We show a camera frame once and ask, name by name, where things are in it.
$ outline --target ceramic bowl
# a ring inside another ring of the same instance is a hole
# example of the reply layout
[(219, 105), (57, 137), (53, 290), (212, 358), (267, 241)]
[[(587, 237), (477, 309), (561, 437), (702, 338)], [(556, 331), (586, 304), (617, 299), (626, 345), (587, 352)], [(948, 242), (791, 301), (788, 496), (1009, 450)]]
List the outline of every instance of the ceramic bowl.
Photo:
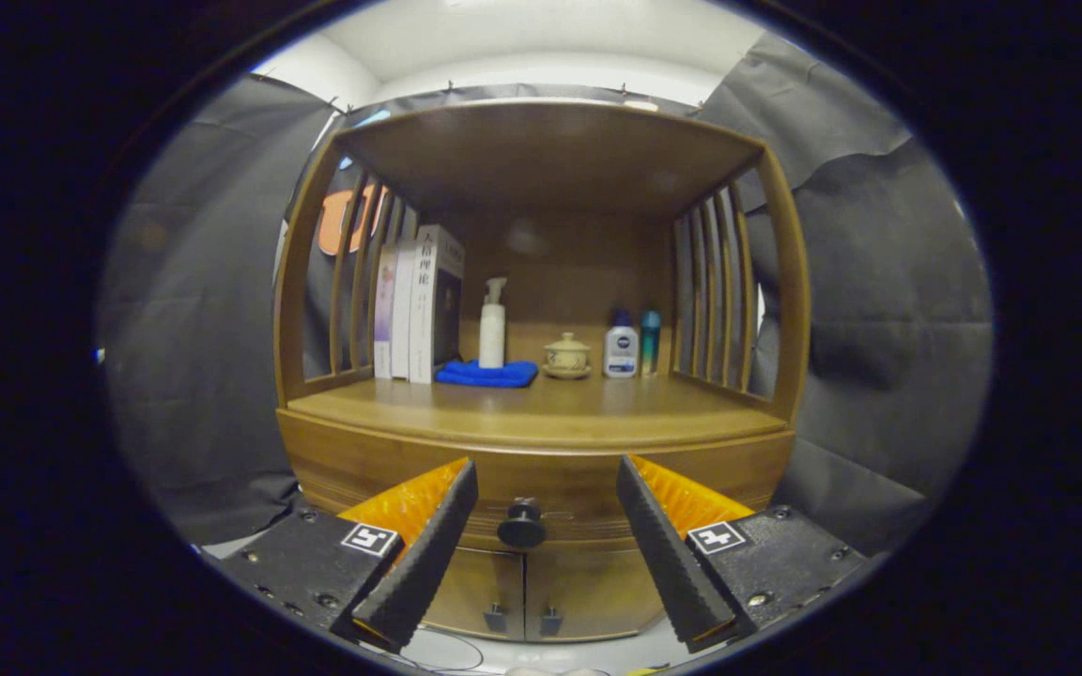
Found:
[(575, 341), (575, 334), (566, 332), (562, 334), (562, 341), (550, 343), (544, 347), (545, 364), (550, 371), (568, 371), (580, 373), (588, 369), (588, 353), (592, 352), (589, 346)]

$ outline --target shelf top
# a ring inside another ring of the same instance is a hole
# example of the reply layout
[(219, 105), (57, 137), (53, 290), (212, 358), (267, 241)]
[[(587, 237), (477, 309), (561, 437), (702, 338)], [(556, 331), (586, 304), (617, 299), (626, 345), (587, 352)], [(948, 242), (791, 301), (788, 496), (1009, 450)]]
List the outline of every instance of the shelf top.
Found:
[(378, 432), (546, 450), (691, 445), (787, 427), (728, 395), (664, 375), (555, 381), (542, 373), (518, 389), (369, 380), (288, 407)]
[(418, 210), (677, 217), (763, 142), (664, 112), (593, 103), (470, 103), (337, 132)]

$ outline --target white book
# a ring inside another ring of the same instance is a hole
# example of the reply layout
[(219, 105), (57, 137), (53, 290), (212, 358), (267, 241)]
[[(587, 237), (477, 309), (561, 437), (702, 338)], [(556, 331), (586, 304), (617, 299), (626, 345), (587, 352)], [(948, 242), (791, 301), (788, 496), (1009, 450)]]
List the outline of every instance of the white book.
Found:
[(395, 313), (395, 269), (399, 253), (394, 246), (379, 252), (377, 287), (373, 289), (373, 376), (391, 377), (391, 319)]
[(391, 376), (408, 377), (409, 334), (411, 334), (411, 274), (417, 264), (417, 242), (403, 239), (395, 246), (394, 308), (391, 313)]
[(459, 356), (465, 248), (439, 225), (421, 226), (413, 269), (408, 380), (433, 382), (434, 369)]

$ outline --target orange object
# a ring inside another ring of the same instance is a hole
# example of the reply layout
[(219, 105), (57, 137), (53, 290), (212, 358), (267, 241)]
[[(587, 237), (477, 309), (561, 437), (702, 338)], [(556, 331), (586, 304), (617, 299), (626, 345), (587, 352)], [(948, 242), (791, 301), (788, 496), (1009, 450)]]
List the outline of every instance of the orange object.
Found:
[[(373, 185), (367, 185), (365, 189), (361, 189), (361, 198), (359, 206), (361, 212), (357, 214), (357, 217), (353, 220), (353, 231), (348, 236), (348, 252), (353, 253), (361, 248), (361, 239), (364, 238), (364, 231), (361, 228), (366, 225), (366, 210), (370, 209), (370, 194), (373, 193)], [(385, 196), (386, 188), (382, 189), (377, 201), (374, 201), (374, 212), (373, 212), (373, 228), (378, 230), (379, 226), (379, 214), (382, 211), (382, 197)], [(339, 193), (333, 193), (331, 196), (324, 198), (324, 210), (319, 214), (319, 230), (317, 231), (317, 242), (319, 244), (319, 250), (324, 253), (328, 253), (330, 256), (335, 256), (337, 252), (340, 250), (340, 224), (342, 224), (345, 217), (345, 210), (348, 209), (349, 202), (353, 200), (352, 189), (341, 189)]]
[(733, 521), (754, 514), (742, 503), (721, 495), (712, 488), (697, 483), (682, 474), (665, 469), (647, 459), (629, 454), (632, 465), (645, 479), (654, 496), (658, 498), (665, 517), (678, 531), (679, 538), (687, 538), (688, 530), (721, 521)]
[(405, 480), (398, 487), (387, 488), (386, 491), (337, 516), (366, 526), (390, 528), (398, 533), (404, 543), (403, 552), (395, 558), (395, 564), (398, 565), (404, 553), (407, 553), (408, 548), (420, 539), (425, 523), (437, 513), (437, 505), (445, 500), (446, 493), (450, 491), (450, 486), (466, 462), (467, 459), (456, 459), (448, 465), (438, 466), (437, 469), (425, 472), (414, 479)]

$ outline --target white ceiling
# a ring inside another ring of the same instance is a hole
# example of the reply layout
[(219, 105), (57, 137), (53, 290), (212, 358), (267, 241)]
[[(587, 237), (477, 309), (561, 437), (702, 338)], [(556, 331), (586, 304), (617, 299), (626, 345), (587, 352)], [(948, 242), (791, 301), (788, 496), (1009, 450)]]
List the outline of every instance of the white ceiling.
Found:
[(322, 34), (390, 82), (523, 52), (625, 54), (724, 76), (763, 29), (705, 0), (383, 0)]

